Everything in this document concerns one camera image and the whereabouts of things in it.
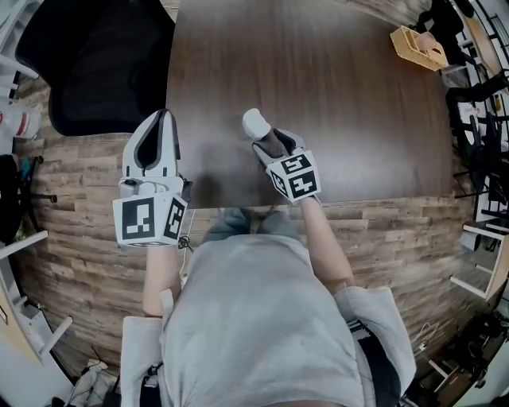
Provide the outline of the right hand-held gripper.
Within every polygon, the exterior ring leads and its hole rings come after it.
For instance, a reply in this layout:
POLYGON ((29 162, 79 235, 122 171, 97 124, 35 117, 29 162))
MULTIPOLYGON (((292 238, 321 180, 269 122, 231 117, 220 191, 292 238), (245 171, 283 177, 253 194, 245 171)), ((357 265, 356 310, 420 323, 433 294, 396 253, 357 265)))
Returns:
POLYGON ((274 188, 292 204, 320 193, 316 162, 312 152, 306 150, 304 140, 288 130, 274 128, 273 133, 291 155, 276 157, 257 142, 251 148, 274 188))

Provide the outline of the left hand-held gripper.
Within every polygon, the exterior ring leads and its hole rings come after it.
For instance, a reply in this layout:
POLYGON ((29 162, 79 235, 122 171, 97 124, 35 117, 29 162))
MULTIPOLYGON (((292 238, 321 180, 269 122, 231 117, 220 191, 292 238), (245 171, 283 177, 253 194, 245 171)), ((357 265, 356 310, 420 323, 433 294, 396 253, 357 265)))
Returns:
POLYGON ((112 202, 119 244, 132 247, 175 246, 187 210, 185 179, 175 118, 160 109, 132 133, 122 155, 120 197, 112 202))

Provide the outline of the person's right forearm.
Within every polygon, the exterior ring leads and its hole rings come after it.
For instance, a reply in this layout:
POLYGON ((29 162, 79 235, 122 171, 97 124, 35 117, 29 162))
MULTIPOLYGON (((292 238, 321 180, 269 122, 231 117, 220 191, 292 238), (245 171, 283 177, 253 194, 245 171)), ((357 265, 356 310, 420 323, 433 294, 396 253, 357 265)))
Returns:
POLYGON ((313 272, 331 293, 355 286, 352 268, 328 222, 320 202, 313 197, 299 203, 313 272))

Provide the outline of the person's left forearm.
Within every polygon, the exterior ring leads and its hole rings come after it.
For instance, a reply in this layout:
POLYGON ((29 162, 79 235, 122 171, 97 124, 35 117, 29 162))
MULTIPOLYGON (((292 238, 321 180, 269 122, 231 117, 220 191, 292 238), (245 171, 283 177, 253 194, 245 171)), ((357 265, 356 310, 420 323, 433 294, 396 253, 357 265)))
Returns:
POLYGON ((150 317, 162 317, 161 295, 170 293, 176 302, 181 294, 181 275, 176 246, 153 246, 146 251, 146 275, 142 308, 150 317))

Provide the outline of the person's right leg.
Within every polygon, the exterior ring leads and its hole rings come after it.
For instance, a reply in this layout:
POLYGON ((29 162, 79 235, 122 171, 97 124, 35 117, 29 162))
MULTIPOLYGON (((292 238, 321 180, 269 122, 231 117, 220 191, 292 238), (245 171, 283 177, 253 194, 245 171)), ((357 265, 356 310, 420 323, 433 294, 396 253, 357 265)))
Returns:
POLYGON ((301 241, 297 227, 283 211, 271 211, 260 221, 256 230, 260 235, 276 235, 301 241))

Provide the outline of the person's leg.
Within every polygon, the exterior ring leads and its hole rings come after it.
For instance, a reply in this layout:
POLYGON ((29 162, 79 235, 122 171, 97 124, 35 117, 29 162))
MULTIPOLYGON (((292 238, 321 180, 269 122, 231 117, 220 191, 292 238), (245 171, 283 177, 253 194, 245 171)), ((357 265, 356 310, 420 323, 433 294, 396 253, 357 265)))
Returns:
POLYGON ((221 241, 251 232, 251 213, 244 208, 225 208, 220 218, 205 234, 202 243, 221 241))
POLYGON ((271 211, 260 221, 256 230, 260 235, 276 235, 301 241, 297 227, 283 211, 271 211))

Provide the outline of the person's left leg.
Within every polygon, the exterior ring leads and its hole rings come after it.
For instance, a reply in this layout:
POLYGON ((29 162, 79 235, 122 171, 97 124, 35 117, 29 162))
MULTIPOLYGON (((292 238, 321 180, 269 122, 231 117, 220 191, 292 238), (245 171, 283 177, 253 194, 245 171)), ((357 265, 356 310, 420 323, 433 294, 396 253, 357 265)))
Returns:
POLYGON ((205 234, 202 243, 221 241, 251 232, 251 213, 244 208, 225 208, 220 218, 205 234))

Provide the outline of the large black office chair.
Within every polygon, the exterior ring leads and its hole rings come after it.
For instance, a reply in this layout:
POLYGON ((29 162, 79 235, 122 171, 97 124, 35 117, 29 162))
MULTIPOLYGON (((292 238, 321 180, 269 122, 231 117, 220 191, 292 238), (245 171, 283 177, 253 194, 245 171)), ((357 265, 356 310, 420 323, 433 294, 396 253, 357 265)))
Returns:
POLYGON ((165 107, 175 23, 161 0, 44 0, 15 50, 67 137, 132 133, 165 107))

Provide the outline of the clear water jug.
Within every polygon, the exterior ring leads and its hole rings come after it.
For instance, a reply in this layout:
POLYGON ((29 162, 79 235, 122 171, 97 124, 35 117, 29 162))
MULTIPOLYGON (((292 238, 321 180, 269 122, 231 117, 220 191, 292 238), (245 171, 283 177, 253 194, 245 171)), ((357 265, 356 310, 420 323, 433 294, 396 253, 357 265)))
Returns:
POLYGON ((10 104, 0 107, 0 134, 34 139, 41 128, 41 113, 34 108, 10 104))

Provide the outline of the woven wicker basket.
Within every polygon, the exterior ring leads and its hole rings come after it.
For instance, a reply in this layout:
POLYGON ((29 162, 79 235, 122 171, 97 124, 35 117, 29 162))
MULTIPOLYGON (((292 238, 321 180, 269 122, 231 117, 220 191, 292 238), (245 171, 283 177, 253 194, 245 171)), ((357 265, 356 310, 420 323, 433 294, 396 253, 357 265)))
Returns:
POLYGON ((449 66, 449 62, 447 64, 437 64, 435 61, 431 60, 425 52, 420 52, 418 50, 414 41, 414 38, 418 34, 418 32, 403 25, 391 33, 390 38, 397 55, 404 60, 413 62, 433 72, 447 68, 449 66))

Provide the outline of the person's grey t-shirt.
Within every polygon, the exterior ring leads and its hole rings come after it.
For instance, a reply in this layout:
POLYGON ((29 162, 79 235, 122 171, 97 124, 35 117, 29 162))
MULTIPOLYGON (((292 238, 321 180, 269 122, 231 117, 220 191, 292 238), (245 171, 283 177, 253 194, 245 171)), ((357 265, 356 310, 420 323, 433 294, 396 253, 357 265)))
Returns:
POLYGON ((387 287, 331 294, 292 238, 238 235, 192 255, 162 317, 123 322, 121 406, 393 405, 416 365, 387 287))

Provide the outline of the pink translucent cup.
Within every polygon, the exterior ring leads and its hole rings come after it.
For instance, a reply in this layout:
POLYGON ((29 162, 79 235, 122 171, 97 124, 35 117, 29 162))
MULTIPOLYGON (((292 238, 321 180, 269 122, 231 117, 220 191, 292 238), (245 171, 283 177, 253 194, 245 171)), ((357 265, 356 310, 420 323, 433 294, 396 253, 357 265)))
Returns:
POLYGON ((433 34, 428 31, 426 31, 424 33, 419 33, 414 38, 414 41, 415 41, 417 48, 420 52, 426 52, 429 49, 434 48, 437 43, 433 34))

